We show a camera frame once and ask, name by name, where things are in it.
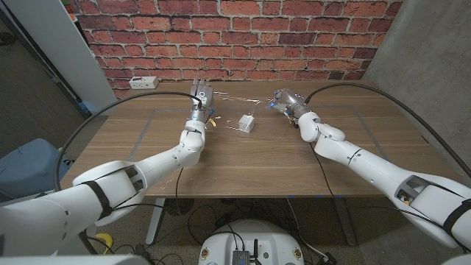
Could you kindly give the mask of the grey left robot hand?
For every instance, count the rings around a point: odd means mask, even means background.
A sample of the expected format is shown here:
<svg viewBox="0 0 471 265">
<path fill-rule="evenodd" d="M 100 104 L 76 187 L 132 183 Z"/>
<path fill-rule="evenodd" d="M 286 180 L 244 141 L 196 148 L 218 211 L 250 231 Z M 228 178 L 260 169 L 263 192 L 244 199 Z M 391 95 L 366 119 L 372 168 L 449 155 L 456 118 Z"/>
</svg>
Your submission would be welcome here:
<svg viewBox="0 0 471 265">
<path fill-rule="evenodd" d="M 213 88 L 204 79 L 195 78 L 192 82 L 190 95 L 200 99 L 202 104 L 199 106 L 198 100 L 191 99 L 192 110 L 189 119 L 206 123 L 213 113 Z"/>
</svg>

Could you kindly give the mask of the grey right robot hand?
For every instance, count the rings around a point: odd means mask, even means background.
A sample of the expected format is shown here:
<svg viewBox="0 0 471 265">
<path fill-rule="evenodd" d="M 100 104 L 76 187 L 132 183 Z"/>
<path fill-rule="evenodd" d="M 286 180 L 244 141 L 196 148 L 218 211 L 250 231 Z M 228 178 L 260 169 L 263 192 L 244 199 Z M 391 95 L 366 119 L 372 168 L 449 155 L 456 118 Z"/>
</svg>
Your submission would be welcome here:
<svg viewBox="0 0 471 265">
<path fill-rule="evenodd" d="M 305 98 L 287 88 L 275 91 L 275 96 L 269 107 L 295 119 L 311 112 L 305 103 Z"/>
</svg>

